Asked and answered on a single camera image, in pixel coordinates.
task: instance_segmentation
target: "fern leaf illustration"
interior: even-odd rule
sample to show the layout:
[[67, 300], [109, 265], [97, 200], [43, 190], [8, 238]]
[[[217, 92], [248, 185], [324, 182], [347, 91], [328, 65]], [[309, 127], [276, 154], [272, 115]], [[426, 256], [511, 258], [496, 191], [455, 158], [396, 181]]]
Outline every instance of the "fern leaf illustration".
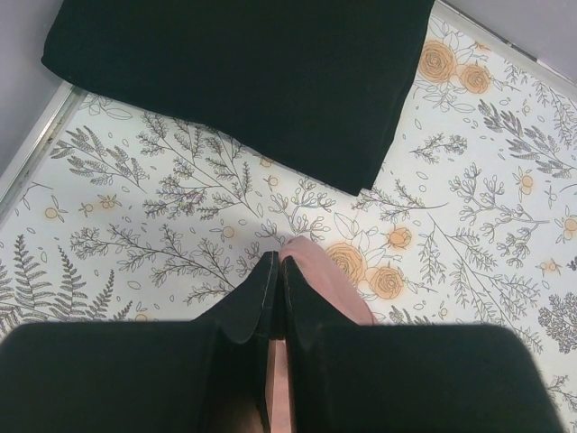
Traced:
[[18, 235], [14, 248], [15, 267], [18, 270], [14, 273], [19, 277], [16, 278], [16, 282], [19, 284], [16, 286], [16, 300], [23, 307], [32, 310], [38, 307], [49, 307], [51, 305], [49, 302], [40, 299], [54, 296], [54, 293], [50, 291], [41, 291], [41, 289], [51, 286], [52, 284], [47, 281], [34, 282], [34, 280], [45, 275], [46, 272], [32, 272], [32, 270], [36, 269], [40, 264], [35, 262], [34, 257], [30, 255], [28, 250], [26, 250], [24, 235]]
[[188, 122], [186, 120], [177, 119], [176, 117], [172, 117], [172, 121], [174, 124], [185, 134], [188, 134]]
[[6, 336], [21, 323], [22, 310], [17, 305], [0, 305], [0, 336]]
[[62, 260], [62, 285], [50, 311], [60, 320], [82, 320], [86, 318], [86, 312], [82, 308], [87, 307], [82, 299], [87, 299], [88, 296], [80, 289], [86, 286], [86, 282], [82, 281], [82, 275], [78, 273], [78, 269], [64, 250], [60, 246], [58, 249]]
[[133, 165], [133, 173], [134, 177], [137, 180], [148, 179], [150, 176], [146, 174], [146, 172], [142, 169], [141, 164], [138, 163], [136, 158], [130, 159], [131, 164]]
[[74, 149], [62, 140], [59, 140], [54, 146], [54, 149], [50, 151], [50, 156], [53, 160], [59, 160], [60, 158], [66, 158], [74, 153]]
[[520, 327], [519, 329], [514, 328], [514, 330], [515, 334], [517, 334], [517, 336], [521, 339], [521, 341], [525, 343], [531, 350], [533, 350], [538, 354], [541, 354], [543, 352], [543, 344], [537, 332], [532, 332], [530, 327], [528, 327], [527, 329], [524, 329], [522, 327]]
[[105, 146], [102, 144], [100, 139], [96, 136], [96, 134], [94, 134], [92, 132], [92, 130], [90, 128], [88, 128], [87, 126], [84, 126], [84, 129], [86, 129], [88, 131], [88, 135], [90, 135], [90, 138], [92, 139], [92, 143], [94, 143], [94, 148], [96, 149], [96, 153], [98, 153], [98, 155], [100, 155], [100, 156], [106, 156]]
[[111, 270], [105, 288], [96, 296], [96, 299], [92, 301], [92, 305], [89, 305], [86, 310], [87, 317], [90, 320], [102, 321], [103, 318], [106, 318], [106, 312], [108, 311], [110, 299], [112, 298], [113, 289], [114, 271]]
[[0, 336], [6, 336], [22, 323], [43, 322], [48, 317], [38, 311], [25, 311], [17, 305], [0, 305]]
[[116, 160], [116, 162], [124, 163], [128, 161], [128, 154], [121, 149], [119, 146], [115, 146], [114, 149], [107, 149], [108, 153]]
[[216, 140], [215, 137], [207, 137], [205, 139], [205, 141], [206, 141], [206, 146], [208, 146], [208, 148], [212, 152], [214, 152], [218, 155], [220, 155], [223, 152], [223, 150], [224, 150], [223, 145], [218, 140]]
[[252, 177], [251, 177], [251, 170], [249, 168], [249, 163], [247, 161], [243, 164], [243, 191], [244, 194], [247, 192], [252, 191]]
[[2, 264], [0, 259], [0, 300], [6, 300], [14, 297], [14, 289], [8, 284], [12, 281], [12, 278], [6, 278], [8, 270], [6, 266]]
[[116, 163], [114, 166], [126, 178], [130, 178], [133, 175], [133, 173], [130, 171], [130, 169], [128, 167], [126, 167], [125, 165], [122, 165], [120, 163]]
[[114, 183], [114, 178], [111, 174], [105, 174], [99, 178], [94, 178], [90, 180], [90, 183], [95, 185], [112, 185]]
[[80, 128], [76, 128], [76, 133], [67, 131], [67, 134], [72, 136], [70, 141], [75, 144], [81, 151], [86, 153], [93, 153], [95, 151], [94, 147], [88, 143], [88, 135], [86, 135], [84, 131], [80, 130]]
[[133, 307], [133, 302], [130, 301], [128, 302], [128, 304], [126, 304], [126, 307], [124, 307], [123, 309], [121, 309], [120, 311], [118, 311], [118, 314], [114, 314], [114, 321], [121, 321], [121, 320], [126, 320], [126, 316], [128, 316], [128, 313], [130, 312], [130, 309]]

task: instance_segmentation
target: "orange rose illustration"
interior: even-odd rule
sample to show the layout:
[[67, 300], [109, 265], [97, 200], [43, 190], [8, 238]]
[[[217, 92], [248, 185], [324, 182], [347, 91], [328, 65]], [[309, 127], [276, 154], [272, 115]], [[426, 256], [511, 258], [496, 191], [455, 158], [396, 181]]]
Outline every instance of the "orange rose illustration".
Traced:
[[393, 248], [407, 248], [412, 239], [411, 232], [407, 228], [396, 228], [389, 234], [388, 245]]
[[531, 176], [525, 175], [521, 178], [521, 193], [528, 196], [531, 194], [531, 189], [533, 188], [533, 178]]
[[326, 253], [349, 277], [351, 284], [357, 286], [364, 277], [367, 263], [364, 256], [351, 245], [341, 243], [327, 248]]
[[371, 290], [383, 299], [395, 299], [405, 287], [403, 273], [390, 266], [370, 268], [366, 272]]
[[459, 74], [461, 84], [471, 93], [485, 93], [489, 88], [490, 75], [486, 68], [478, 65], [468, 65]]
[[563, 266], [557, 264], [557, 262], [553, 259], [551, 259], [550, 262], [541, 262], [541, 264], [536, 266], [537, 269], [541, 270], [541, 273], [543, 274], [544, 277], [545, 277], [545, 274], [549, 273], [549, 272], [557, 272], [559, 275], [561, 275], [561, 268], [562, 267]]
[[454, 74], [457, 60], [453, 50], [439, 41], [423, 45], [418, 71], [433, 83], [445, 83]]
[[563, 223], [563, 237], [566, 241], [571, 241], [577, 233], [577, 220], [575, 218], [567, 218]]

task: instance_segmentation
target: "floral wallpaper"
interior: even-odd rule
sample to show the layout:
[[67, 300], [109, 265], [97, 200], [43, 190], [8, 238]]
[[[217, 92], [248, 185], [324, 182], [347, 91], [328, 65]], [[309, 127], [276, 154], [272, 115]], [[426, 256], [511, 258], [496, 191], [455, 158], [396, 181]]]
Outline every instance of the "floral wallpaper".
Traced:
[[512, 329], [577, 431], [576, 194], [577, 103], [435, 17], [359, 197], [210, 127], [88, 95], [4, 222], [0, 332], [191, 319], [303, 235], [382, 323]]

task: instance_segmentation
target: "black skirt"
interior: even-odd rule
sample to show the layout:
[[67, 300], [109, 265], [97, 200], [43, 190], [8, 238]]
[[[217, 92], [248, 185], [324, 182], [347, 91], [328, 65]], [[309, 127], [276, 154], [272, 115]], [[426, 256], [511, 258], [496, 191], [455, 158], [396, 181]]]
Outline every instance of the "black skirt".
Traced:
[[394, 139], [433, 2], [64, 0], [42, 62], [356, 195]]

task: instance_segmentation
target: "floral fabric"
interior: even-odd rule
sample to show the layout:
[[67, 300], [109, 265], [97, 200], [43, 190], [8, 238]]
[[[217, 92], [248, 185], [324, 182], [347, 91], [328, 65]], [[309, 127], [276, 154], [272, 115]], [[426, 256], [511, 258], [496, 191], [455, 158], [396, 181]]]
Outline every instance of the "floral fabric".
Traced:
[[358, 197], [209, 127], [89, 95], [0, 234], [0, 330], [191, 319], [302, 235], [382, 323], [512, 329], [576, 429], [575, 194], [577, 103], [435, 17]]

